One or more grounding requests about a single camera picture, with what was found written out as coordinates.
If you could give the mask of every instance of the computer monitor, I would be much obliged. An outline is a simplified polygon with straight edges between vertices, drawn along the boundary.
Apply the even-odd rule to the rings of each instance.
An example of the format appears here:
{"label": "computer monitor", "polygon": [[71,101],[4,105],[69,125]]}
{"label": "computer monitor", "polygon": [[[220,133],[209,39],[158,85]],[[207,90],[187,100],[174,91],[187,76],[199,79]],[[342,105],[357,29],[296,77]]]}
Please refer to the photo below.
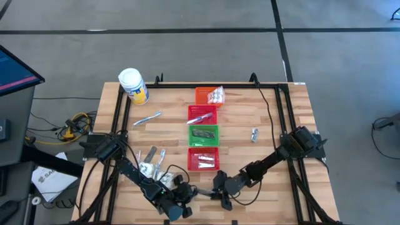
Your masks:
{"label": "computer monitor", "polygon": [[0,45],[0,96],[43,82],[43,77]]}

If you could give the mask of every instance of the green basket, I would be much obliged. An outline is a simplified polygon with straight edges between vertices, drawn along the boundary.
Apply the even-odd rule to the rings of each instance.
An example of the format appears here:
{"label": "green basket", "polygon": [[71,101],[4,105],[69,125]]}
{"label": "green basket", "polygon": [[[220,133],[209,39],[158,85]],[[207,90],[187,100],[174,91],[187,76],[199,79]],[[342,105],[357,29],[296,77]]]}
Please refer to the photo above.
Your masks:
{"label": "green basket", "polygon": [[[206,138],[193,136],[193,130],[210,131],[215,134],[215,138]],[[203,146],[219,146],[219,131],[218,125],[191,125],[189,126],[189,146],[203,147]]]}

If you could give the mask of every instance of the wooden tabletop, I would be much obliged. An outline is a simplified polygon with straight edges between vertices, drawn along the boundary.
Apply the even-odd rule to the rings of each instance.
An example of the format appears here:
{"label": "wooden tabletop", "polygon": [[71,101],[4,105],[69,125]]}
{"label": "wooden tabletop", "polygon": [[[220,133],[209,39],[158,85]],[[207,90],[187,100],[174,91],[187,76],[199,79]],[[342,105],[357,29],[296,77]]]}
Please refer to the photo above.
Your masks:
{"label": "wooden tabletop", "polygon": [[[117,82],[104,84],[94,126],[95,131],[109,132],[111,130],[118,88]],[[310,131],[315,131],[316,125],[306,85],[289,83],[289,89],[297,126],[306,126]],[[262,89],[262,91],[270,105],[274,134],[279,145],[281,128],[275,94],[272,89]],[[158,162],[160,150],[166,149],[166,157],[161,166],[163,171],[170,164],[177,164],[187,169],[188,126],[185,122],[188,116],[188,105],[194,104],[194,89],[149,89],[149,93],[149,102],[145,105],[131,105],[128,121],[129,144],[135,153],[142,151],[142,159],[151,146],[156,146],[159,150],[152,163]],[[259,91],[257,89],[225,89],[225,93],[226,102],[217,112],[220,133],[219,157],[221,170],[228,176],[234,176],[243,166],[265,158],[274,149],[266,103]],[[290,131],[286,101],[284,95],[281,96],[287,129]],[[122,123],[125,99],[126,95],[122,100],[119,127]],[[135,121],[153,115],[158,110],[162,111],[162,116],[132,128]],[[251,128],[259,129],[257,143],[251,142]],[[83,182],[94,162],[95,160],[92,159],[85,163],[78,197],[81,195]],[[339,220],[326,168],[315,159],[305,159],[304,162],[312,195],[329,216]],[[102,172],[103,165],[99,163],[89,178],[82,211],[87,209],[96,197]],[[182,173],[179,170],[173,170],[173,172]],[[189,172],[189,175],[191,184],[199,188],[212,189],[216,172]],[[238,200],[244,203],[253,200],[257,190],[257,186],[245,187]],[[304,219],[308,220],[304,196],[301,191],[299,193]],[[101,213],[103,220],[106,217],[108,198],[108,195],[104,198]],[[232,220],[238,220],[239,224],[297,224],[288,164],[280,162],[268,170],[256,202],[249,206],[242,206],[234,201],[232,204],[233,210],[227,211],[221,207],[220,201],[212,201],[206,196],[198,195],[189,203],[193,215],[187,219],[180,218],[172,224],[231,224]],[[78,217],[78,210],[75,209],[72,220]],[[159,215],[145,200],[135,184],[120,175],[113,224],[162,224],[165,219],[167,219],[166,215]]]}

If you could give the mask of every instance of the red tray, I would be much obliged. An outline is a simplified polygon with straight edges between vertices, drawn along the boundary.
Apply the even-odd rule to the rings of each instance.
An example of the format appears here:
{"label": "red tray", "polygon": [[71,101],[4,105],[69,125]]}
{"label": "red tray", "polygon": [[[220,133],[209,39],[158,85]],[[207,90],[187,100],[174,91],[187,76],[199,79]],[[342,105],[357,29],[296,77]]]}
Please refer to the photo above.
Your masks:
{"label": "red tray", "polygon": [[[218,87],[196,87],[196,104],[208,104],[207,95]],[[212,104],[220,108],[223,104]]]}
{"label": "red tray", "polygon": [[[214,167],[199,168],[199,158],[197,154],[206,154],[209,157],[213,157]],[[219,153],[217,147],[190,147],[187,150],[187,169],[190,171],[215,171],[219,170]]]}
{"label": "red tray", "polygon": [[187,120],[189,121],[207,113],[212,113],[212,116],[195,124],[217,124],[217,106],[211,104],[189,106],[187,108]]}

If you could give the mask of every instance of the floor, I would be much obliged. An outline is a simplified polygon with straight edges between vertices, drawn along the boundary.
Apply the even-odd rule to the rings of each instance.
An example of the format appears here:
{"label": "floor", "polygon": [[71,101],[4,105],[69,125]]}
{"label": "floor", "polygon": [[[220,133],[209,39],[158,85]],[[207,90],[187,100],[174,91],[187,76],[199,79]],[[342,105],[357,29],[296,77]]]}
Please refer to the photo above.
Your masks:
{"label": "floor", "polygon": [[[271,3],[279,9],[280,39],[276,32],[62,32],[276,28]],[[261,81],[305,82],[318,129],[329,139],[327,164],[341,220],[398,224],[400,161],[381,156],[371,141],[371,123],[400,110],[400,32],[396,29],[400,21],[389,20],[400,7],[395,0],[0,0],[0,8],[3,5],[9,7],[3,17],[0,13],[0,44],[46,78],[36,88],[39,98],[98,98],[103,82],[117,81],[119,72],[128,67],[139,69],[146,81],[161,73],[165,81],[246,81],[255,72]],[[289,32],[290,28],[310,29]],[[310,32],[311,28],[332,29]],[[337,28],[347,29],[335,32]],[[360,28],[387,32],[360,32]],[[4,32],[10,30],[54,32]],[[286,50],[281,48],[283,38]],[[62,124],[75,113],[97,106],[96,100],[35,100],[32,112]],[[48,127],[33,117],[29,126]],[[375,138],[383,152],[400,157],[400,139],[393,127],[375,132]],[[77,145],[40,147],[52,154],[67,151],[72,161],[82,163]],[[76,191],[69,190],[60,199],[73,199]],[[38,207],[35,224],[67,223],[71,213]]]}

